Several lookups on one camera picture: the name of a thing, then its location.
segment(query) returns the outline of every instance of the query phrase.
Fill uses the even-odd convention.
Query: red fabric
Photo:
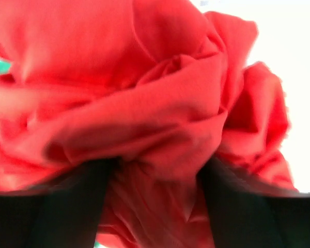
[[[108,247],[213,247],[195,175],[216,154],[292,187],[280,80],[253,22],[187,0],[0,1],[0,191],[121,156]]]

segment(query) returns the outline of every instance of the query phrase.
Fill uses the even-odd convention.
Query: black object
[[[27,191],[0,194],[0,248],[93,248],[116,163],[90,161]]]
[[[273,187],[216,158],[199,175],[216,248],[310,248],[310,194]]]

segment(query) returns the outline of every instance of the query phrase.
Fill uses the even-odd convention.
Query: white surface
[[[310,1],[212,1],[214,10],[253,20],[258,39],[248,64],[264,61],[283,80],[292,128],[282,153],[290,164],[296,187],[310,192]]]

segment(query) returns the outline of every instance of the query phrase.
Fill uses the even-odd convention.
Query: red cloth
[[[253,22],[187,0],[0,1],[0,191],[121,156],[98,240],[213,247],[195,175],[216,154],[292,187],[280,80]]]

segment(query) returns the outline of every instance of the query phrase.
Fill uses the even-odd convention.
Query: crumpled red cloth
[[[214,247],[196,182],[212,155],[293,187],[280,80],[244,68],[256,36],[187,0],[0,1],[0,191],[120,156],[99,242]]]

